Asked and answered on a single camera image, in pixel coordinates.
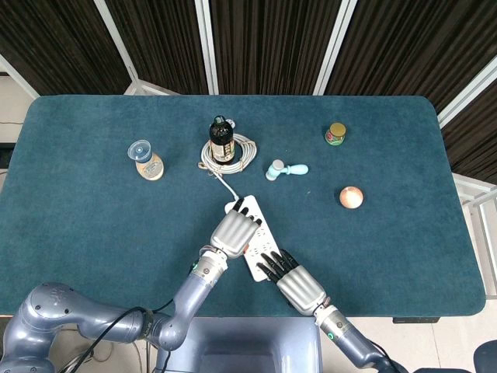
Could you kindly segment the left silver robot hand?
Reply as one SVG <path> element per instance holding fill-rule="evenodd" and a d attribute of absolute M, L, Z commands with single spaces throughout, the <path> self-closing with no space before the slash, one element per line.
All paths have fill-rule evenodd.
<path fill-rule="evenodd" d="M 222 251 L 228 259 L 238 258 L 244 253 L 245 247 L 262 224 L 261 219 L 247 215 L 247 207 L 241 209 L 244 199 L 242 197 L 235 202 L 210 237 L 210 244 Z"/>

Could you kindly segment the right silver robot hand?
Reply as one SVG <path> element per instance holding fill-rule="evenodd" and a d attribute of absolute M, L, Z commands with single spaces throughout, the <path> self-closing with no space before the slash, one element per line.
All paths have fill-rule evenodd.
<path fill-rule="evenodd" d="M 287 301 L 302 315 L 310 316 L 328 303 L 324 288 L 286 250 L 262 253 L 256 266 L 264 272 Z"/>

